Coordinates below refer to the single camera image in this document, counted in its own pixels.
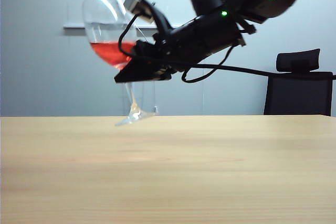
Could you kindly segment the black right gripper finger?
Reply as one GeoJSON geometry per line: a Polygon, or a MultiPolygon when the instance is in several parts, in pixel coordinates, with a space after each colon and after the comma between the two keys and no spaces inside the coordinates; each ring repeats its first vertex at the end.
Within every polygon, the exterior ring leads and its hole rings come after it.
{"type": "Polygon", "coordinates": [[[133,52],[138,58],[154,58],[158,54],[153,44],[141,40],[136,41],[133,52]]]}
{"type": "Polygon", "coordinates": [[[114,77],[116,83],[170,80],[172,68],[156,62],[131,60],[114,77]]]}

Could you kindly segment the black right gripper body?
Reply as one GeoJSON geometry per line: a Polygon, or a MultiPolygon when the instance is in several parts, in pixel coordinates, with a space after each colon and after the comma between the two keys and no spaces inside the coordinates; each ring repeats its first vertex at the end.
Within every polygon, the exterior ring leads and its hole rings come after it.
{"type": "Polygon", "coordinates": [[[155,42],[162,57],[178,72],[232,45],[244,46],[245,41],[231,14],[198,16],[155,42]]]}

